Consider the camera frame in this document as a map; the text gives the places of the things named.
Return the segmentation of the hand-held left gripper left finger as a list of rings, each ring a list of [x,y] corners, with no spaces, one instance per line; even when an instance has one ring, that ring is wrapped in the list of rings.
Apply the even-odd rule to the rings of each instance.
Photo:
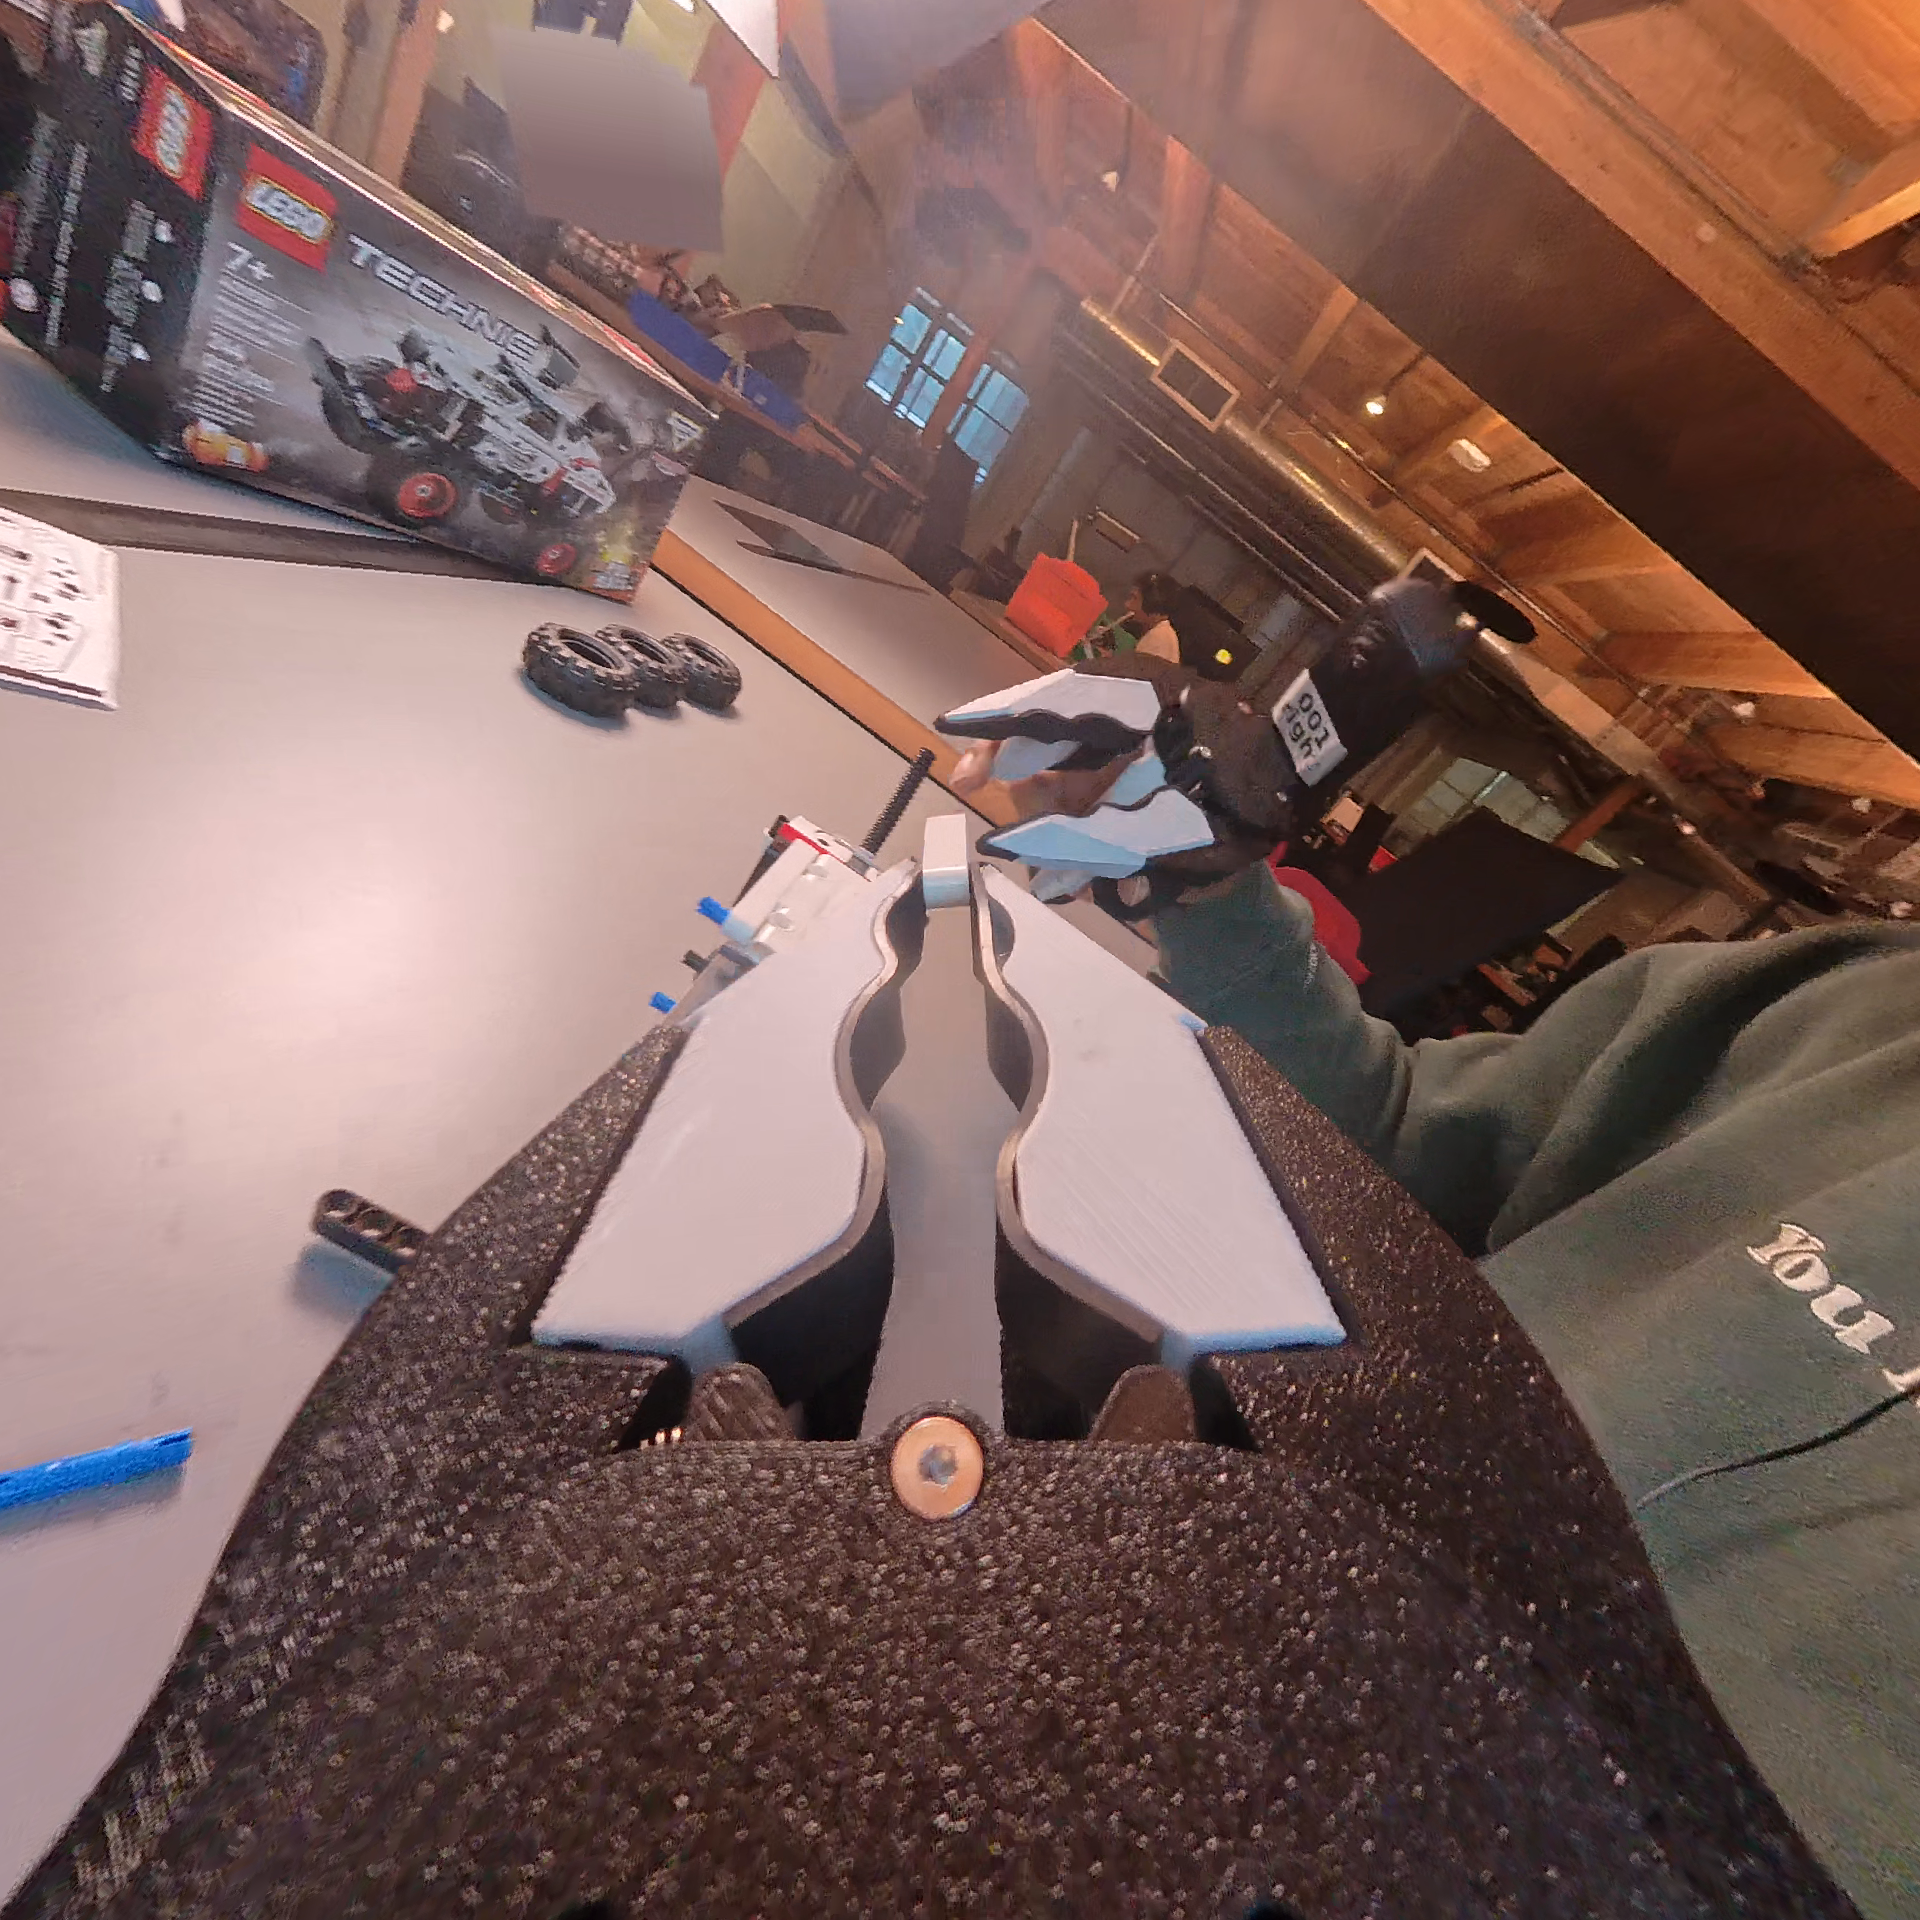
[[[898,973],[890,919],[919,901],[922,863],[900,860],[662,1021],[678,1051],[534,1313],[536,1345],[742,1346],[759,1313],[856,1245],[883,1148],[852,1041]]]

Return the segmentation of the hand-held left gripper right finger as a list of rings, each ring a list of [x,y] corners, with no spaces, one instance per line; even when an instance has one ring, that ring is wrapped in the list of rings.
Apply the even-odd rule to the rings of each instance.
[[[1164,1361],[1341,1345],[1202,1019],[996,869],[972,909],[1014,1252]]]

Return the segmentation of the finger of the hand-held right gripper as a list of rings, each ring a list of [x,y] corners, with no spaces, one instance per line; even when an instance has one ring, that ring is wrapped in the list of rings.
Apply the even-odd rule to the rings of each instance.
[[[991,780],[1020,783],[1090,753],[1093,766],[1140,753],[1160,718],[1151,679],[1055,670],[983,695],[936,718],[936,733],[995,748]]]
[[[1070,901],[1099,879],[1140,879],[1215,850],[1215,825],[1166,782],[1151,753],[1087,771],[1030,771],[1006,788],[1014,821],[986,831],[976,854],[1021,867],[1037,901]]]

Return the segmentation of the toy truck chassis model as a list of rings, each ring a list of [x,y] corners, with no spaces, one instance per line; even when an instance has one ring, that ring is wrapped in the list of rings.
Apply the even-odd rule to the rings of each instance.
[[[693,985],[678,999],[655,993],[651,1009],[660,1017],[694,1015],[767,955],[799,943],[830,906],[874,887],[879,877],[879,850],[928,780],[933,761],[935,750],[922,750],[907,763],[896,794],[860,843],[802,815],[778,819],[746,891],[731,902],[712,897],[698,902],[701,919],[718,927],[719,946],[712,953],[693,953]],[[411,1266],[429,1242],[428,1230],[347,1189],[322,1193],[311,1231],[386,1276]]]

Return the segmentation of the blue toy pin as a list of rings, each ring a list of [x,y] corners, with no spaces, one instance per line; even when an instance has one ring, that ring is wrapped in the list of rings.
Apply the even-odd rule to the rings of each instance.
[[[176,1471],[192,1459],[192,1451],[195,1434],[176,1428],[3,1469],[3,1513],[116,1491]]]

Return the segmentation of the person's right forearm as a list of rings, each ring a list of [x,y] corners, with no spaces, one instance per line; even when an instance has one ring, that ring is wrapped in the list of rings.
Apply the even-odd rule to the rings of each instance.
[[[1605,1046],[1591,1015],[1591,1035],[1573,1035],[1573,993],[1523,1038],[1404,1043],[1363,1013],[1309,909],[1266,869],[1166,906],[1155,931],[1174,999],[1244,1035],[1472,1255],[1594,1231],[1576,1135],[1549,1142]]]

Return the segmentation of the wood-edged grey desk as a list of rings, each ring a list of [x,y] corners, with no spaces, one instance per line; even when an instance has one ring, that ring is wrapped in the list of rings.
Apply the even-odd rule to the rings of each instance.
[[[963,743],[933,722],[1060,662],[935,591],[883,547],[691,477],[653,577],[912,761],[951,783]]]

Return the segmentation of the orange crate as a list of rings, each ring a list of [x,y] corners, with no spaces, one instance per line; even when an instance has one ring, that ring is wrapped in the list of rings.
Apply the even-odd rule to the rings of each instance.
[[[1084,644],[1109,605],[1094,573],[1072,561],[1036,555],[1006,605],[1007,623],[1055,659]]]

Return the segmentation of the window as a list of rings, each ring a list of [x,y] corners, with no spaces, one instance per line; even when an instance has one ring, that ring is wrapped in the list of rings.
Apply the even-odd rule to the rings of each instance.
[[[936,294],[914,289],[900,301],[856,395],[914,431],[930,427],[954,395],[947,439],[972,459],[980,484],[1020,430],[1028,390],[1018,364],[996,350],[965,370],[972,342],[972,325]]]

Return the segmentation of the toy truck set box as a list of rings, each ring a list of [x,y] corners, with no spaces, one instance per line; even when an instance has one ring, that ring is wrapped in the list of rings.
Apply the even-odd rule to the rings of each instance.
[[[4,326],[182,468],[628,605],[712,417],[119,4],[50,4]]]

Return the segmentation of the sticker sheet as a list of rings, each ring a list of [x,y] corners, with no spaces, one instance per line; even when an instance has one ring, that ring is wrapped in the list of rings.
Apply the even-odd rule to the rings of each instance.
[[[107,547],[3,509],[3,685],[111,710],[119,596]]]

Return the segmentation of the metal air duct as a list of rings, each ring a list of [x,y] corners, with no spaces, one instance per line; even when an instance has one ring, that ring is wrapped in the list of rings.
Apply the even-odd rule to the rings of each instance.
[[[1128,452],[1320,612],[1341,614],[1421,569],[1416,547],[1266,435],[1242,387],[1205,354],[1151,347],[1107,306],[1082,301],[1055,332],[1055,362]]]

